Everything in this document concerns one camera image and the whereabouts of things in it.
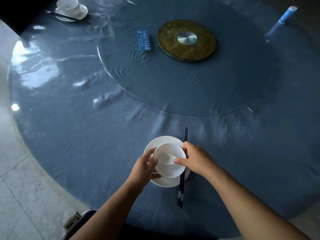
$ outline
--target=black chopsticks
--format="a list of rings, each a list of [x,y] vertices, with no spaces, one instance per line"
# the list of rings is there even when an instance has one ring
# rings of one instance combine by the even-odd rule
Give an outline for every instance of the black chopsticks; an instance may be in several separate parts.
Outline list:
[[[184,133],[184,141],[188,140],[188,128],[186,127],[186,131]],[[179,195],[178,195],[178,206],[180,206],[180,209],[182,209],[183,205],[183,192],[184,192],[184,174],[185,171],[180,175],[180,185],[179,185]]]
[[[47,10],[45,10],[45,12],[49,13],[51,15],[54,15],[54,16],[65,18],[65,19],[70,19],[70,20],[77,21],[77,22],[82,22],[82,23],[84,22],[82,19],[76,19],[76,18],[73,18],[73,17],[69,17],[69,16],[66,16],[66,15],[62,15],[62,14],[56,13],[56,12],[50,12],[50,11],[47,11]]]

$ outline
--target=hand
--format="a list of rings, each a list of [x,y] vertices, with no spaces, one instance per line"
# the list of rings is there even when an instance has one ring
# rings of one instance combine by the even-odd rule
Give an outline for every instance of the hand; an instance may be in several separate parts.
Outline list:
[[[186,166],[193,172],[205,177],[208,170],[217,166],[210,155],[199,146],[195,146],[190,142],[185,141],[182,149],[186,153],[186,158],[175,158],[173,162],[182,166]]]
[[[161,175],[155,170],[158,159],[152,159],[151,157],[151,154],[154,153],[156,149],[156,147],[152,148],[138,158],[126,181],[127,184],[139,190],[140,193],[151,179],[161,178]]]

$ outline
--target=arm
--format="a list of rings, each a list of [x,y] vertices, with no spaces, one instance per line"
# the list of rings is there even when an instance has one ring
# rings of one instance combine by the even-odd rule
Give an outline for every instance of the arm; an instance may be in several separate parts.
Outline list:
[[[176,158],[174,163],[190,168],[211,183],[244,239],[309,239],[218,166],[204,149],[189,142],[182,149],[188,158]]]
[[[158,179],[154,174],[157,159],[152,159],[153,148],[143,154],[135,163],[126,182],[107,202],[81,227],[70,240],[116,239],[126,221],[135,200],[150,179]]]

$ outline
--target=white saucer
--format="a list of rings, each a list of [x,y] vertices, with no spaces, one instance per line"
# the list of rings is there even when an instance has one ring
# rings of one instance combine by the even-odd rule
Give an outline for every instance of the white saucer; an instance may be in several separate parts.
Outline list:
[[[66,15],[62,10],[60,10],[58,8],[56,8],[55,12],[58,13],[58,14]],[[81,19],[85,18],[86,15],[88,15],[87,7],[85,5],[83,5],[83,4],[80,4],[80,12],[78,13],[78,15],[76,15],[74,17],[71,17],[71,18],[81,20]],[[58,19],[62,20],[62,21],[65,21],[65,22],[75,22],[74,20],[67,19],[67,18],[64,18],[64,17],[59,17],[59,16],[56,16],[56,17]]]
[[[149,149],[152,149],[154,147],[158,147],[162,144],[165,143],[174,143],[176,145],[178,145],[179,147],[182,147],[183,142],[180,141],[178,138],[173,137],[173,136],[160,136],[158,138],[155,138],[154,140],[152,140],[146,147],[146,149],[144,150],[144,152],[146,152]],[[190,169],[186,168],[186,172],[184,175],[184,179],[186,180],[187,177],[190,174]],[[159,185],[161,187],[166,187],[166,188],[170,188],[170,187],[174,187],[180,184],[180,176],[178,177],[174,177],[174,178],[167,178],[167,177],[161,177],[161,178],[156,178],[156,179],[152,179],[151,180],[153,183],[155,183],[156,185]]]

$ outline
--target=blue tablecloth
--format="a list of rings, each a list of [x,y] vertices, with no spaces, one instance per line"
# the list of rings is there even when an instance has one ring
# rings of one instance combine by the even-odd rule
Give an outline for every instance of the blue tablecloth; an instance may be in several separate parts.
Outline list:
[[[303,30],[291,22],[265,37],[281,14],[255,0],[79,1],[87,24],[40,14],[9,71],[19,131],[68,192],[99,208],[151,140],[182,140],[187,126],[191,143],[283,216],[319,197],[320,58]],[[160,50],[155,35],[172,19],[212,29],[217,50],[208,61],[187,64]],[[138,29],[149,32],[151,51],[138,50]],[[149,183],[127,223],[174,235],[239,234],[203,177],[186,180],[183,209],[177,196],[178,187]]]

